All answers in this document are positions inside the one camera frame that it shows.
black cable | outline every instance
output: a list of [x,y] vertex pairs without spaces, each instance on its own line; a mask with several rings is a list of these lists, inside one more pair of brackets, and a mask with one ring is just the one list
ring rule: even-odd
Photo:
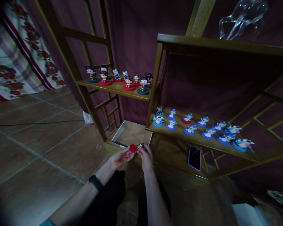
[[21,126],[21,125],[53,124],[53,123],[68,122],[68,121],[84,121],[84,120],[67,120],[67,121],[59,121],[59,122],[40,122],[40,123],[21,123],[21,124],[0,125],[0,126]]

person's right hand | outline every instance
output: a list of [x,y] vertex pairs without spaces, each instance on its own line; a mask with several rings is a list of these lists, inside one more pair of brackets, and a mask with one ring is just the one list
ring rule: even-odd
[[144,144],[144,147],[145,149],[140,146],[137,153],[141,156],[144,174],[148,174],[153,171],[153,154],[148,145]]

hand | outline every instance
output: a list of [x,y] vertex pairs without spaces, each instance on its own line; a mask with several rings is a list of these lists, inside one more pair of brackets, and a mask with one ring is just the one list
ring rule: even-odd
[[140,146],[137,153],[141,156],[144,174],[148,174],[153,171],[153,154],[148,145],[144,144],[144,147],[145,149]]
[[129,148],[130,147],[126,147],[109,158],[108,161],[110,161],[112,169],[117,170],[121,165],[129,162],[133,158],[134,153],[130,152]]

dark pants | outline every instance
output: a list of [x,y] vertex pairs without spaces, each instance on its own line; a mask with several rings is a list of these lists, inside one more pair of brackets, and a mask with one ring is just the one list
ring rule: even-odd
[[[125,172],[116,171],[106,186],[94,199],[93,203],[88,207],[79,225],[116,225],[117,209],[122,203],[125,192]],[[169,215],[171,216],[171,202],[166,189],[162,183],[158,181],[160,192],[167,206]],[[148,225],[147,214],[147,195],[146,189],[143,190],[138,200],[138,226]]]

floral curtain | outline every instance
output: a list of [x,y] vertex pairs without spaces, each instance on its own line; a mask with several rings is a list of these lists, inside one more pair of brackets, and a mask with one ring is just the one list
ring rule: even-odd
[[0,22],[0,102],[66,86],[20,0]]

